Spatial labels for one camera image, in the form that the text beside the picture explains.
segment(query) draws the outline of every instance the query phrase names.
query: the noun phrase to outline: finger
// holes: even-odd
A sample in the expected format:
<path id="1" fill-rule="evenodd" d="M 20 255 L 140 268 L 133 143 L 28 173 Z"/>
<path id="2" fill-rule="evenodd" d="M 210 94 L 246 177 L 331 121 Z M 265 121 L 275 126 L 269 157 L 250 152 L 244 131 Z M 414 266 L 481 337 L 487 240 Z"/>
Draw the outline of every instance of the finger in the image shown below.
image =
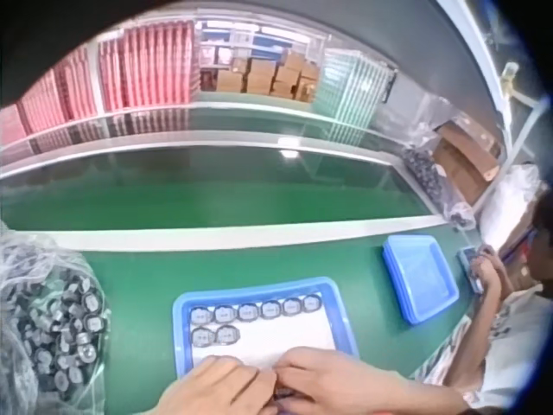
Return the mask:
<path id="1" fill-rule="evenodd" d="M 277 415 L 278 414 L 278 406 L 267 406 L 266 408 L 263 408 L 261 412 L 258 415 Z"/>
<path id="2" fill-rule="evenodd" d="M 493 247 L 491 245 L 488 245 L 488 244 L 484 244 L 480 247 L 479 249 L 480 252 L 485 252 L 485 253 L 489 253 L 490 255 L 494 255 L 495 254 L 495 249 L 493 249 Z"/>
<path id="3" fill-rule="evenodd" d="M 215 363 L 215 361 L 217 360 L 217 356 L 208 356 L 207 358 L 205 358 L 203 361 L 201 361 L 201 363 L 196 366 L 194 369 L 192 369 L 190 371 L 190 373 L 188 373 L 187 377 L 188 378 L 193 378 L 193 377 L 197 377 L 197 376 L 200 376 L 201 374 L 203 374 L 213 363 Z"/>
<path id="4" fill-rule="evenodd" d="M 315 369 L 322 366 L 326 360 L 327 350 L 319 348 L 292 348 L 282 355 L 275 364 L 275 367 L 301 367 L 304 369 Z"/>
<path id="5" fill-rule="evenodd" d="M 213 390 L 224 402 L 230 404 L 256 378 L 257 372 L 255 367 L 238 366 L 213 385 Z"/>
<path id="6" fill-rule="evenodd" d="M 276 403 L 286 412 L 295 415 L 315 415 L 321 413 L 316 403 L 301 398 L 284 398 Z"/>
<path id="7" fill-rule="evenodd" d="M 211 386 L 226 377 L 242 363 L 230 356 L 221 356 L 201 374 L 195 376 L 203 386 Z"/>
<path id="8" fill-rule="evenodd" d="M 311 397 L 313 397 L 313 393 L 316 392 L 315 372 L 298 369 L 297 367 L 277 367 L 275 368 L 275 372 L 278 382 L 283 386 Z"/>
<path id="9" fill-rule="evenodd" d="M 259 372 L 255 380 L 234 400 L 231 413 L 257 415 L 275 392 L 277 375 L 273 371 Z"/>

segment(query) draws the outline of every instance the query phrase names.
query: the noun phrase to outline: white cloth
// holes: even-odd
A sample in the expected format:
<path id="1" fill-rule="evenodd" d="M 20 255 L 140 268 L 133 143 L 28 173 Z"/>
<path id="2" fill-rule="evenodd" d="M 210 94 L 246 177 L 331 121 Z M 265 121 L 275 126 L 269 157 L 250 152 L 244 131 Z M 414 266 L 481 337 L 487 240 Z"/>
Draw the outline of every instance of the white cloth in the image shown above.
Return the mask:
<path id="1" fill-rule="evenodd" d="M 473 408 L 509 408 L 531 379 L 550 328 L 553 302 L 540 297 L 537 285 L 511 294 L 490 333 L 484 382 L 470 403 Z"/>

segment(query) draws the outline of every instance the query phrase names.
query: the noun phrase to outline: blue tray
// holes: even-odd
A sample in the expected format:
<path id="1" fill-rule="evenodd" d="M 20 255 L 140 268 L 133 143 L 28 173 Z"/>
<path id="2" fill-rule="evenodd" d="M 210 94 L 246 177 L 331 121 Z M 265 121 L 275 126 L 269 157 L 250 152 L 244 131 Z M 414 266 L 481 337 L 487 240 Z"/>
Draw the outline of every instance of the blue tray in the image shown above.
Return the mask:
<path id="1" fill-rule="evenodd" d="M 173 341 L 178 377 L 193 368 L 188 317 L 194 307 L 256 303 L 320 293 L 336 349 L 359 357 L 357 343 L 336 283 L 327 277 L 306 278 L 289 283 L 261 285 L 235 290 L 196 291 L 182 294 L 173 304 Z"/>
<path id="2" fill-rule="evenodd" d="M 459 298 L 459 289 L 438 242 L 427 235 L 392 235 L 384 244 L 405 320 L 418 324 Z"/>

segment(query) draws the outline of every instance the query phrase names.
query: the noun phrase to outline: round electronic component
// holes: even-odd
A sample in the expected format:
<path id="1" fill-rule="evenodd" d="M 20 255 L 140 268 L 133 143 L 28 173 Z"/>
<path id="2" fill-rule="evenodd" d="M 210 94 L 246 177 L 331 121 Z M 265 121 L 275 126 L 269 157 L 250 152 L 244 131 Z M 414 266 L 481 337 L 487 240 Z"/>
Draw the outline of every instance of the round electronic component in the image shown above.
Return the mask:
<path id="1" fill-rule="evenodd" d="M 62 324 L 60 322 L 55 322 L 52 324 L 52 328 L 50 329 L 51 333 L 60 333 L 62 329 Z"/>
<path id="2" fill-rule="evenodd" d="M 234 326 L 221 326 L 215 333 L 215 339 L 218 344 L 234 344 L 240 339 L 240 332 Z"/>
<path id="3" fill-rule="evenodd" d="M 43 314 L 42 316 L 38 317 L 36 325 L 37 327 L 40 327 L 44 331 L 50 331 L 54 326 L 54 320 L 49 316 L 46 316 Z"/>
<path id="4" fill-rule="evenodd" d="M 32 336 L 30 337 L 30 340 L 33 342 L 33 344 L 36 346 L 36 347 L 40 347 L 42 345 L 42 336 L 41 336 L 41 331 L 39 329 L 36 329 L 35 331 L 33 331 L 33 334 Z"/>
<path id="5" fill-rule="evenodd" d="M 52 344 L 53 342 L 54 342 L 54 338 L 51 335 L 49 335 L 44 331 L 41 332 L 41 343 Z"/>
<path id="6" fill-rule="evenodd" d="M 192 345 L 197 348 L 206 348 L 215 342 L 215 333 L 210 329 L 198 327 L 190 333 Z"/>
<path id="7" fill-rule="evenodd" d="M 267 320 L 280 316 L 281 307 L 278 301 L 267 301 L 261 304 L 261 317 Z"/>
<path id="8" fill-rule="evenodd" d="M 78 333 L 75 337 L 75 341 L 79 346 L 82 346 L 83 344 L 88 344 L 92 341 L 92 335 L 86 331 Z"/>
<path id="9" fill-rule="evenodd" d="M 302 302 L 297 298 L 288 298 L 283 302 L 283 314 L 285 316 L 295 316 L 302 312 Z"/>
<path id="10" fill-rule="evenodd" d="M 69 321 L 69 327 L 76 332 L 80 332 L 83 331 L 85 326 L 80 318 L 74 317 Z"/>
<path id="11" fill-rule="evenodd" d="M 41 363 L 45 366 L 50 366 L 52 364 L 52 354 L 44 348 L 38 348 L 35 351 L 35 361 Z"/>
<path id="12" fill-rule="evenodd" d="M 44 363 L 37 363 L 36 364 L 36 372 L 38 374 L 52 374 L 52 368 L 50 365 L 45 365 Z"/>
<path id="13" fill-rule="evenodd" d="M 91 287 L 92 282 L 90 278 L 84 277 L 79 281 L 79 292 L 81 294 L 86 294 L 88 291 L 90 291 Z"/>
<path id="14" fill-rule="evenodd" d="M 104 331 L 105 328 L 104 319 L 100 316 L 89 314 L 85 316 L 83 323 L 85 324 L 86 330 L 90 333 L 99 333 L 100 331 Z"/>
<path id="15" fill-rule="evenodd" d="M 322 306 L 322 300 L 319 296 L 311 294 L 303 298 L 303 310 L 307 313 L 317 311 Z"/>
<path id="16" fill-rule="evenodd" d="M 69 379 L 65 372 L 57 371 L 54 375 L 55 388 L 60 392 L 66 392 L 69 389 Z"/>
<path id="17" fill-rule="evenodd" d="M 93 292 L 89 292 L 83 296 L 83 307 L 90 313 L 96 313 L 100 310 L 100 301 L 98 296 Z"/>
<path id="18" fill-rule="evenodd" d="M 55 356 L 55 366 L 60 370 L 68 370 L 69 359 L 65 354 L 58 354 L 57 356 Z"/>
<path id="19" fill-rule="evenodd" d="M 236 310 L 230 305 L 220 305 L 213 313 L 215 315 L 215 321 L 220 324 L 233 322 L 236 318 Z"/>
<path id="20" fill-rule="evenodd" d="M 69 353 L 71 350 L 71 346 L 66 342 L 62 335 L 60 335 L 57 339 L 57 347 L 61 353 Z"/>
<path id="21" fill-rule="evenodd" d="M 92 344 L 83 344 L 77 347 L 77 354 L 83 363 L 93 363 L 96 360 L 96 348 Z"/>
<path id="22" fill-rule="evenodd" d="M 65 340 L 69 344 L 75 341 L 74 333 L 69 326 L 64 326 L 63 328 L 61 328 L 61 335 L 63 336 L 63 340 Z"/>
<path id="23" fill-rule="evenodd" d="M 83 309 L 80 305 L 76 303 L 71 304 L 67 311 L 69 311 L 69 314 L 75 316 L 76 318 L 82 318 L 82 316 L 85 314 L 85 309 Z"/>
<path id="24" fill-rule="evenodd" d="M 253 322 L 259 317 L 259 308 L 254 303 L 242 304 L 238 307 L 238 318 L 243 322 Z"/>
<path id="25" fill-rule="evenodd" d="M 74 384 L 83 383 L 85 380 L 82 371 L 78 367 L 70 367 L 67 371 L 67 377 L 69 381 Z"/>
<path id="26" fill-rule="evenodd" d="M 190 311 L 190 322 L 196 326 L 209 324 L 213 320 L 213 313 L 205 307 L 195 307 Z"/>

